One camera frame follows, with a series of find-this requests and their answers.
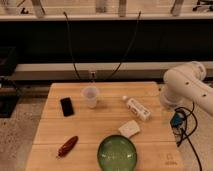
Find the power outlet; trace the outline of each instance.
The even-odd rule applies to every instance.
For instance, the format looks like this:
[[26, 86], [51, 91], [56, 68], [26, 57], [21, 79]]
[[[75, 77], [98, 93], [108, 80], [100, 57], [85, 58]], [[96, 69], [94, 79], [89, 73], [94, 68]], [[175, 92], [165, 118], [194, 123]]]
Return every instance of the power outlet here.
[[89, 79], [95, 81], [97, 79], [97, 71], [95, 70], [89, 71]]

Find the bottle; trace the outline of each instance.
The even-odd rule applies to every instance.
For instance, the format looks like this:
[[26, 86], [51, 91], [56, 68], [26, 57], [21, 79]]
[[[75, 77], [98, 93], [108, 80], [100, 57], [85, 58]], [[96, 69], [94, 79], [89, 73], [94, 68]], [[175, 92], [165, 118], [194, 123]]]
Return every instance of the bottle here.
[[127, 96], [123, 96], [122, 99], [126, 102], [127, 107], [141, 120], [146, 121], [150, 118], [150, 111], [145, 108], [141, 103], [139, 103], [136, 99], [128, 98]]

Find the black cable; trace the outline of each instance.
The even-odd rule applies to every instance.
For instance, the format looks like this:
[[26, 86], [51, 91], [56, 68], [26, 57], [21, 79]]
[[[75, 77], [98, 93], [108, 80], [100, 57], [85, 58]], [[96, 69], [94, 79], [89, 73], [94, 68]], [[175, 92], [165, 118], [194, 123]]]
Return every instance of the black cable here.
[[140, 21], [140, 17], [141, 17], [141, 11], [138, 13], [138, 17], [137, 17], [137, 22], [136, 22], [136, 26], [135, 26], [135, 30], [134, 30], [134, 33], [133, 33], [133, 36], [132, 36], [132, 39], [131, 41], [129, 42], [129, 45], [124, 53], [124, 56], [123, 58], [121, 59], [119, 65], [117, 66], [117, 68], [104, 80], [108, 80], [110, 79], [113, 75], [115, 75], [117, 73], [117, 71], [119, 70], [119, 68], [121, 67], [122, 63], [124, 62], [124, 60], [126, 59], [127, 55], [129, 54], [129, 51], [131, 50], [132, 48], [132, 45], [134, 44], [135, 42], [135, 38], [136, 38], [136, 35], [137, 35], [137, 32], [138, 32], [138, 25], [139, 25], [139, 21]]
[[[185, 132], [187, 132], [187, 128], [188, 128], [188, 121], [187, 121], [188, 117], [192, 115], [192, 117], [195, 121], [195, 126], [192, 129], [192, 131], [188, 134], [188, 136], [191, 136], [196, 131], [196, 129], [198, 127], [198, 121], [197, 121], [197, 118], [194, 114], [194, 109], [195, 109], [194, 102], [192, 103], [192, 109], [191, 110], [186, 108], [186, 107], [178, 107], [178, 108], [175, 109], [176, 113], [183, 116], [182, 120], [183, 120], [183, 123], [184, 123], [184, 127], [182, 129], [184, 129]], [[179, 147], [182, 144], [182, 142], [186, 139], [186, 137], [183, 137], [183, 135], [181, 135], [181, 134], [176, 134], [176, 133], [174, 133], [174, 134], [177, 135], [177, 136], [180, 136], [180, 140], [177, 142], [177, 146]]]
[[195, 148], [194, 148], [194, 146], [193, 146], [193, 144], [192, 144], [192, 142], [189, 138], [189, 135], [187, 135], [186, 132], [182, 128], [181, 128], [181, 132], [183, 133], [183, 135], [185, 135], [186, 139], [188, 140], [188, 142], [189, 142], [189, 144], [190, 144], [190, 146], [191, 146], [191, 148], [192, 148], [192, 150], [193, 150], [193, 152], [196, 156], [196, 159], [197, 159], [197, 162], [198, 162], [198, 165], [199, 165], [199, 169], [200, 169], [200, 171], [202, 171], [202, 165], [201, 165], [201, 162], [200, 162], [200, 158], [199, 158], [199, 156], [198, 156], [198, 154], [197, 154], [197, 152], [196, 152], [196, 150], [195, 150]]
[[26, 0], [22, 0], [18, 5], [17, 7], [20, 7]]
[[78, 79], [81, 80], [80, 74], [78, 73], [78, 70], [77, 70], [76, 65], [75, 65], [75, 59], [73, 57], [69, 18], [68, 18], [67, 13], [65, 11], [63, 12], [63, 14], [65, 15], [66, 21], [67, 21], [67, 40], [68, 40], [68, 45], [69, 45], [69, 53], [70, 53], [70, 56], [72, 58], [72, 63], [73, 63], [74, 69], [75, 69], [75, 73], [76, 73]]
[[[192, 130], [190, 133], [187, 134], [188, 137], [191, 136], [191, 135], [196, 131], [196, 129], [197, 129], [197, 127], [198, 127], [198, 121], [197, 121], [197, 118], [196, 118], [195, 114], [192, 113], [192, 116], [193, 116], [194, 121], [195, 121], [195, 126], [194, 126], [193, 130]], [[181, 141], [177, 142], [178, 147], [181, 145], [181, 143], [182, 143], [185, 139], [187, 139], [187, 137], [184, 137]]]

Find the black wall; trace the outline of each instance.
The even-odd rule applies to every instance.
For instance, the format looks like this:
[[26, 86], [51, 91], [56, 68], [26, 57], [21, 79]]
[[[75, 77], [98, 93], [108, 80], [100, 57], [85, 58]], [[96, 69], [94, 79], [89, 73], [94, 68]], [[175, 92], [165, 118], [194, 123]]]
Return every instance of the black wall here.
[[[136, 21], [70, 21], [76, 62], [118, 62]], [[141, 20], [125, 61], [213, 60], [213, 20]], [[19, 63], [71, 62], [66, 21], [0, 22], [0, 46]]]

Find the small white box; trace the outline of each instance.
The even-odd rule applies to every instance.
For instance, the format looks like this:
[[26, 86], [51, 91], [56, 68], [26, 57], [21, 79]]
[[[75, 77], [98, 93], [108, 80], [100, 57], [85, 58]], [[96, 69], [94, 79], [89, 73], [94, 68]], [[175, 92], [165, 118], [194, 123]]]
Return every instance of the small white box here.
[[136, 133], [140, 132], [140, 127], [134, 120], [129, 121], [118, 128], [121, 135], [130, 138], [131, 136], [135, 135]]

